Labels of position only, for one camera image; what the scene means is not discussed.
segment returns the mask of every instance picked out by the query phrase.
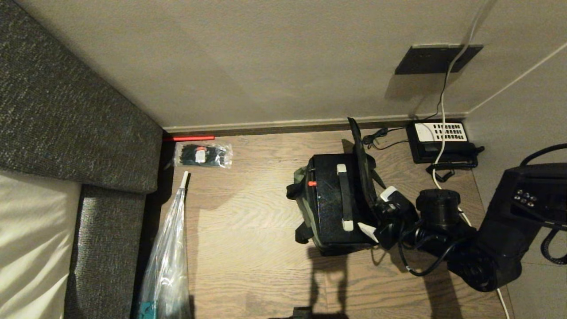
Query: plastic bag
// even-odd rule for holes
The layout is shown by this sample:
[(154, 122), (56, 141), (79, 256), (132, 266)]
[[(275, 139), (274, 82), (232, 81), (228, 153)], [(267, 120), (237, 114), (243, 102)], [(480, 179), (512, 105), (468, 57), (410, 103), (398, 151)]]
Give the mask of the plastic bag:
[(159, 228), (142, 283), (138, 319), (191, 318), (185, 241), (185, 183)]
[(174, 165), (229, 169), (232, 166), (232, 145), (208, 142), (178, 142), (175, 145)]

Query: white wall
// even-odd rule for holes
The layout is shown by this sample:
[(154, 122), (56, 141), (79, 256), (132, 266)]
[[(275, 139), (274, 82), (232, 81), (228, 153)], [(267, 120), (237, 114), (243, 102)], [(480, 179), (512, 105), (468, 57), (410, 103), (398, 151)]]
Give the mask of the white wall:
[[(442, 75), (393, 72), (413, 44), (459, 43), (480, 1), (18, 0), (170, 131), (407, 118)], [(466, 113), (567, 41), (567, 2), (500, 0), (447, 93)]]
[[(505, 169), (547, 146), (567, 142), (567, 43), (508, 89), (474, 110), (466, 120), (476, 145), (485, 145), (473, 170), (485, 208)], [(567, 162), (567, 150), (530, 163)], [(567, 267), (548, 262), (539, 246), (542, 229), (522, 259), (522, 276), (508, 285), (516, 319), (567, 318)], [(552, 242), (552, 256), (567, 251), (567, 234)]]

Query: white pillow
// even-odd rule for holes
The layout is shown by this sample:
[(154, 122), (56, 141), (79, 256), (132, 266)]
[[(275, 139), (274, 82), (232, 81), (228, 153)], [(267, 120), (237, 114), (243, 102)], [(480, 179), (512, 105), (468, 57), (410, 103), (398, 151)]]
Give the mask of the white pillow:
[(81, 184), (0, 171), (0, 317), (63, 318)]

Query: wooden floor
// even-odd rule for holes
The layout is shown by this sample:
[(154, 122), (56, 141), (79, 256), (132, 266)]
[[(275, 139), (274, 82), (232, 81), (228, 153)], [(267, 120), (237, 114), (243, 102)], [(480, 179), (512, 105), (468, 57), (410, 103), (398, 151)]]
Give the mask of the wooden floor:
[[(394, 131), (380, 146), (406, 138), (404, 130)], [(407, 273), (396, 249), (321, 257), (312, 243), (295, 242), (302, 217), (286, 199), (286, 186), (312, 155), (342, 153), (341, 139), (352, 136), (336, 131), (223, 137), (234, 149), (231, 169), (176, 168), (174, 187), (185, 169), (192, 174), (185, 211), (196, 318), (286, 318), (293, 307), (309, 305), (318, 314), (345, 314), (321, 318), (505, 318), (495, 292), (475, 291), (445, 264), (418, 278)], [(434, 188), (426, 166), (413, 163), (407, 143), (369, 154), (386, 185), (411, 201), (420, 190)], [(444, 186), (460, 193), (461, 208), (478, 227), (484, 211), (472, 173), (458, 171)], [(408, 253), (412, 265), (432, 260)], [(511, 312), (507, 290), (502, 292)]]

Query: outlet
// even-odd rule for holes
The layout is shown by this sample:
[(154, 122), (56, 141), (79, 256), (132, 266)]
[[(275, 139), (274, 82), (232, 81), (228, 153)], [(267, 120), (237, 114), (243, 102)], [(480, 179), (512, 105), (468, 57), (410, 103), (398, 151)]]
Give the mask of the outlet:
[[(483, 47), (481, 44), (469, 45), (455, 62), (451, 73), (460, 71)], [(397, 66), (395, 74), (445, 73), (462, 48), (462, 45), (413, 45)]]

